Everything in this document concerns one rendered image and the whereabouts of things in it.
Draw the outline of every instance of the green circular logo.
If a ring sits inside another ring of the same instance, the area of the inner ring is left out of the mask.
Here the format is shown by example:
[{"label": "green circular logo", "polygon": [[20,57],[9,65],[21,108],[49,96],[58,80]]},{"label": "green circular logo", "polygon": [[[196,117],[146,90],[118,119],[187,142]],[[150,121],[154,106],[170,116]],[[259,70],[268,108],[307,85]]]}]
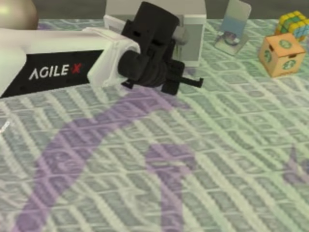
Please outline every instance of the green circular logo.
[{"label": "green circular logo", "polygon": [[282,67],[282,68],[283,68],[284,70],[288,70],[288,69],[291,69],[292,67],[294,67],[295,64],[296,64],[296,61],[295,61],[294,59],[292,59],[292,60],[289,60],[289,61],[285,62],[285,63],[283,64],[283,67]]},{"label": "green circular logo", "polygon": [[271,52],[269,50],[266,50],[264,52],[264,59],[267,63],[271,62]]},{"label": "green circular logo", "polygon": [[285,49],[289,49],[292,47],[292,44],[291,42],[287,41],[287,40],[280,40],[279,41],[279,44],[282,48],[285,48]]}]

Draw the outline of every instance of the red letter x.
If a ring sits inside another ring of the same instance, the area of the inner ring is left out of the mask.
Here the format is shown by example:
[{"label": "red letter x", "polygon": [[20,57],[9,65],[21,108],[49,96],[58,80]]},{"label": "red letter x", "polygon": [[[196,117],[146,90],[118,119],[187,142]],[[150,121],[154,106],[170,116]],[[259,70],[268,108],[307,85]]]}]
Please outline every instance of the red letter x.
[{"label": "red letter x", "polygon": [[79,73],[82,63],[74,64],[74,67],[71,67],[72,74]]}]

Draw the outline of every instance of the starbucks box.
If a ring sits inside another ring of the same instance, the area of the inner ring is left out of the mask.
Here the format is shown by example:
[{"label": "starbucks box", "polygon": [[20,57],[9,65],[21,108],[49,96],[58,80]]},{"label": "starbucks box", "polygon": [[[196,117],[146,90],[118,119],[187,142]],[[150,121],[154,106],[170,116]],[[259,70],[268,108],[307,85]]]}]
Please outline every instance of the starbucks box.
[{"label": "starbucks box", "polygon": [[298,71],[306,51],[291,33],[266,36],[259,51],[259,60],[271,77]]},{"label": "starbucks box", "polygon": [[173,58],[184,62],[187,67],[199,66],[206,24],[205,0],[107,0],[105,14],[124,21],[133,20],[143,1],[157,5],[180,19],[180,26],[189,33],[189,42],[177,46]]}]

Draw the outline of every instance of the white box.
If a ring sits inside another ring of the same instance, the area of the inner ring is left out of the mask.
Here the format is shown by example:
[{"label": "white box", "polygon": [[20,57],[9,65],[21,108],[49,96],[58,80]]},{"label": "white box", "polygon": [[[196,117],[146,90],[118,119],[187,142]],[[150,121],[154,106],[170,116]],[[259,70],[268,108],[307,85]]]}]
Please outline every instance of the white box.
[{"label": "white box", "polygon": [[177,46],[173,58],[186,67],[199,66],[206,24],[205,0],[107,0],[106,15],[127,21],[133,20],[143,1],[157,5],[180,19],[180,26],[189,33],[189,42]]}]

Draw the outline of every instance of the patterned surface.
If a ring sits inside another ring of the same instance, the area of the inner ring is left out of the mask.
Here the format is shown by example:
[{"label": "patterned surface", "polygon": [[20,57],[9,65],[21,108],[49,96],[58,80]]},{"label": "patterned surface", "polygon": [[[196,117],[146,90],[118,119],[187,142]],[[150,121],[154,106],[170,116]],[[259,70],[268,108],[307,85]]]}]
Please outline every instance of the patterned surface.
[{"label": "patterned surface", "polygon": [[298,74],[272,80],[257,50],[276,21],[250,21],[237,59],[212,46],[220,22],[209,21],[195,72],[204,87],[182,86],[177,99],[80,86],[0,101],[0,124],[10,121],[0,137],[0,232],[167,232],[161,208],[162,224],[176,228],[166,192],[180,196],[177,180],[161,178],[170,188],[161,204],[164,185],[147,170],[164,153],[147,150],[160,143],[174,157],[186,144],[196,162],[182,181],[183,231],[308,232],[309,186],[286,162],[292,144],[300,161],[308,157],[309,58]]}]

